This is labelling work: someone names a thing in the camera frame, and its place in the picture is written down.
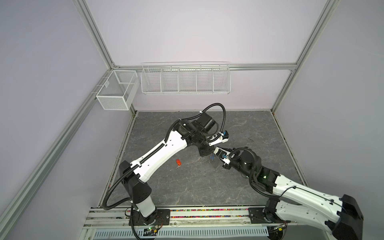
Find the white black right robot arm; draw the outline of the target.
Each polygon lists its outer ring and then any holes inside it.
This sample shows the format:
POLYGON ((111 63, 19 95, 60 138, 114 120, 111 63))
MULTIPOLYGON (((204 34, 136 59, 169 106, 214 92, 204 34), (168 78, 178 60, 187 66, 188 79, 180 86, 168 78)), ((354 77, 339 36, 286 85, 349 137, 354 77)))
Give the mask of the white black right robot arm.
POLYGON ((325 194, 264 167, 249 148, 224 149, 214 154, 225 169, 235 169, 248 178, 251 188, 269 200, 263 210, 267 222, 297 222, 321 229, 337 240, 361 240, 364 216, 357 200, 325 194))

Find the red key tag with key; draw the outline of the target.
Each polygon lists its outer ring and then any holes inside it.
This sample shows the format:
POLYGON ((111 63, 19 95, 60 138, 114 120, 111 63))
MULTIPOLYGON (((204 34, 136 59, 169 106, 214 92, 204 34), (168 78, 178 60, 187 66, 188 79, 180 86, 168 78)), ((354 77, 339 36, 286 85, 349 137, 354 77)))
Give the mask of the red key tag with key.
POLYGON ((179 159, 176 160, 176 163, 177 163, 177 168, 181 167, 182 163, 179 159))

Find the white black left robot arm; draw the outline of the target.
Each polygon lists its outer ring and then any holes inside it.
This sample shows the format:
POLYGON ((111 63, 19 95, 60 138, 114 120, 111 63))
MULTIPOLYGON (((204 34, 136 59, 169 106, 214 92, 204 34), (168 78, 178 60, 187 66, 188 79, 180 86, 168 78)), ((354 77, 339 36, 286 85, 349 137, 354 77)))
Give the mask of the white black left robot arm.
POLYGON ((167 130, 165 138, 140 158, 120 164, 121 183, 129 195, 128 201, 142 217, 156 215, 157 208, 152 200, 152 189, 148 184, 151 176, 172 156, 189 146, 197 147, 199 155, 205 157, 214 151, 214 145, 221 143, 223 135, 218 123, 207 113, 201 112, 195 118, 178 119, 167 130))

